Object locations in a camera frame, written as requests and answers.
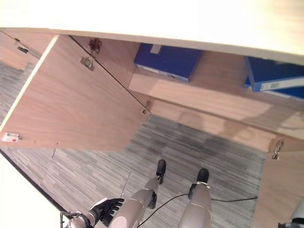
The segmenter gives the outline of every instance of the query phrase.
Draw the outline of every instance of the white wall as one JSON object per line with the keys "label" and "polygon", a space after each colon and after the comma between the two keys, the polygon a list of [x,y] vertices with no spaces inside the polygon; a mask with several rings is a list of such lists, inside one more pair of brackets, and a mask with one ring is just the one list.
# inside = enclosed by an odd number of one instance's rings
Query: white wall
{"label": "white wall", "polygon": [[0,228],[59,228],[59,215],[0,154]]}

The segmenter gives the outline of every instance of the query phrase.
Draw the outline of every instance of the silver robot leg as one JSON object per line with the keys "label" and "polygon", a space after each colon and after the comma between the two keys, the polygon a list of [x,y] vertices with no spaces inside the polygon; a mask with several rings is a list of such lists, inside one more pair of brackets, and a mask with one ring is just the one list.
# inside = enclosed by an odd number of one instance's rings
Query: silver robot leg
{"label": "silver robot leg", "polygon": [[113,218],[110,228],[136,228],[149,203],[156,197],[159,183],[159,178],[154,177],[146,183],[144,189],[127,199]]}
{"label": "silver robot leg", "polygon": [[212,212],[210,186],[198,181],[179,228],[210,228]]}

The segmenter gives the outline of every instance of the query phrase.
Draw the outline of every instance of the robot leg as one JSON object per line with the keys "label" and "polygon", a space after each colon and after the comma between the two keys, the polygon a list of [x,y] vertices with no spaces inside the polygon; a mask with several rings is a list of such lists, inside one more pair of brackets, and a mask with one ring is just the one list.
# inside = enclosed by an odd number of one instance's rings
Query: robot leg
{"label": "robot leg", "polygon": [[206,169],[199,171],[198,181],[189,191],[190,203],[181,217],[179,228],[210,228],[212,212],[208,177]]}
{"label": "robot leg", "polygon": [[110,228],[136,228],[142,221],[146,208],[155,208],[157,200],[157,190],[162,183],[166,171],[166,162],[159,160],[156,175],[150,179],[144,189],[134,193],[124,204],[113,218]]}

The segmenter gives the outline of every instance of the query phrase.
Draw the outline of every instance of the cabinet latch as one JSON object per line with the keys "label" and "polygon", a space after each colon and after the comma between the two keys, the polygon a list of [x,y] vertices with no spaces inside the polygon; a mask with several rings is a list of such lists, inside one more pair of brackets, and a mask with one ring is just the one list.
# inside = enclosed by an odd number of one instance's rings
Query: cabinet latch
{"label": "cabinet latch", "polygon": [[146,108],[143,109],[142,113],[143,113],[143,114],[148,114],[148,113],[150,113],[150,111],[149,111],[150,108],[151,108],[151,101],[147,101],[147,103],[146,103]]}
{"label": "cabinet latch", "polygon": [[3,142],[11,142],[11,143],[16,143],[20,140],[22,140],[22,137],[20,137],[19,134],[13,134],[13,133],[5,133],[2,138]]}

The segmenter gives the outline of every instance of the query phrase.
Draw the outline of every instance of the metal hinge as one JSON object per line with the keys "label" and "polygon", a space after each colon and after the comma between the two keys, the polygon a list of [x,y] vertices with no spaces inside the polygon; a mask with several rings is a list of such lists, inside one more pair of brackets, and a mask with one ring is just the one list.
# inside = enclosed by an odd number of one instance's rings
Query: metal hinge
{"label": "metal hinge", "polygon": [[94,58],[99,54],[100,47],[101,47],[101,41],[97,38],[91,39],[88,47],[90,50],[90,56],[89,57],[81,57],[80,63],[82,63],[85,67],[87,67],[89,70],[93,71],[93,61]]}
{"label": "metal hinge", "polygon": [[279,140],[274,148],[274,155],[272,155],[272,159],[274,160],[279,160],[279,152],[281,151],[282,147],[284,146],[284,141],[283,140]]}
{"label": "metal hinge", "polygon": [[25,45],[19,39],[17,39],[17,38],[14,38],[14,39],[16,41],[16,44],[21,44],[23,46],[23,47],[18,46],[18,50],[22,51],[25,54],[30,54],[37,59],[41,58],[41,55],[36,50],[34,50],[31,47]]}
{"label": "metal hinge", "polygon": [[143,109],[142,113],[143,114],[150,114],[150,111],[149,111],[150,107],[151,107],[151,101],[147,101],[146,108]]}

